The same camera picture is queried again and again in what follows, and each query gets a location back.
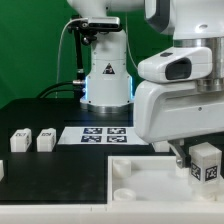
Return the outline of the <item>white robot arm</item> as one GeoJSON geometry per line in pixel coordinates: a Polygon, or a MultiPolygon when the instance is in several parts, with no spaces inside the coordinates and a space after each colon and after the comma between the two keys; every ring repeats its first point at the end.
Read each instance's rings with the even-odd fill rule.
{"type": "Polygon", "coordinates": [[[67,0],[81,16],[92,68],[81,103],[98,112],[134,106],[136,134],[147,143],[224,132],[224,0],[67,0]],[[138,65],[131,86],[118,11],[142,9],[172,47],[138,65]]]}

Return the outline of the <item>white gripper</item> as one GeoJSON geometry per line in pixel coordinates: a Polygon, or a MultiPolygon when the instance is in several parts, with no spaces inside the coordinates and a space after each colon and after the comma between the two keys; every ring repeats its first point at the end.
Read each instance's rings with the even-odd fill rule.
{"type": "Polygon", "coordinates": [[[176,139],[223,132],[224,92],[200,93],[194,81],[143,81],[135,93],[133,122],[136,134],[147,143],[170,140],[182,169],[186,154],[176,139]]]}

